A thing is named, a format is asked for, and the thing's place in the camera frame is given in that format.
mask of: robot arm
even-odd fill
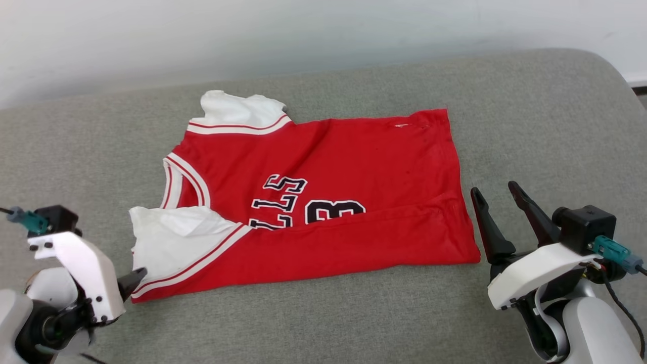
[[[493,307],[521,313],[533,349],[547,363],[642,363],[618,317],[591,287],[593,282],[609,288],[610,280],[642,269],[642,260],[611,239],[615,216],[594,206],[562,207],[550,219],[516,182],[508,187],[531,223],[538,248],[517,253],[494,223],[483,195],[472,189],[491,264]]]
[[[96,328],[125,312],[124,301],[146,269],[117,278],[110,259],[81,237],[77,215],[62,206],[12,211],[8,220],[29,230],[35,258],[57,258],[63,267],[40,271],[26,294],[0,291],[0,359],[49,364],[60,353],[79,354],[93,341]]]

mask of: black cable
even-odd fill
[[[636,270],[644,275],[647,275],[647,269],[644,269],[642,266],[636,266]]]
[[[611,288],[611,283],[609,283],[609,277],[607,277],[604,269],[600,269],[600,272],[602,273],[602,280],[604,280],[604,285],[607,287],[607,290],[609,291],[609,294],[611,295],[613,302],[615,302],[615,304],[618,305],[618,307],[622,310],[622,312],[624,312],[624,314],[627,315],[627,317],[629,317],[629,320],[636,328],[636,331],[638,331],[638,337],[641,339],[641,353],[640,353],[641,359],[644,359],[645,358],[645,336],[642,334],[641,327],[638,325],[638,322],[636,321],[636,319],[633,318],[629,310],[627,310],[627,307],[625,307],[618,299],[618,296],[615,295],[613,288]]]
[[[95,358],[94,356],[92,356],[90,354],[81,353],[79,355],[84,357],[85,359],[88,359],[89,361],[92,361],[93,363],[96,363],[96,364],[107,364],[106,362],[100,361],[99,359]]]

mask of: gray cushion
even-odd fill
[[[519,250],[536,240],[507,192],[510,179],[548,214],[587,204],[616,214],[617,240],[647,257],[645,110],[607,62],[572,50],[75,97],[0,111],[0,204],[64,204],[116,270],[128,272],[127,211],[159,205],[161,159],[181,140],[188,119],[201,115],[199,99],[209,89],[276,98],[298,122],[448,108],[463,193],[481,189]],[[469,201],[468,210],[473,217]],[[33,260],[18,226],[2,224],[0,240],[0,287],[20,290],[33,272],[56,265]],[[520,315],[493,309],[487,284],[483,262],[128,304],[119,322],[97,331],[89,352],[108,363],[539,362]],[[614,287],[647,328],[647,279],[632,276]]]

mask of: jersey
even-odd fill
[[[142,218],[133,218],[135,265],[167,266],[159,274],[149,269],[140,286],[148,289],[137,291],[135,302],[232,284],[480,260],[446,110],[296,124],[284,104],[259,95],[209,91],[201,104],[205,116],[189,122],[164,159],[162,209],[138,210],[156,216],[144,220],[157,228],[139,229]],[[208,208],[232,235],[163,228],[191,221],[186,214],[196,210],[181,207]],[[146,231],[158,229],[164,234],[149,239],[179,240],[162,256],[151,252],[160,248],[155,243],[138,249]],[[196,236],[218,246],[189,253],[180,241]],[[165,262],[182,249],[190,259]],[[196,271],[207,255],[217,258]],[[193,273],[184,273],[181,284],[164,285],[186,269]]]

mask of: teal connector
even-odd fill
[[[20,207],[12,207],[11,211],[14,213],[7,215],[7,220],[21,224],[35,234],[44,234],[47,232],[49,222],[46,218],[34,214],[32,211],[25,212]]]
[[[636,267],[642,266],[642,259],[639,256],[633,255],[628,248],[604,235],[596,237],[590,249],[594,253],[602,255],[603,258],[620,264],[629,274],[638,273]]]

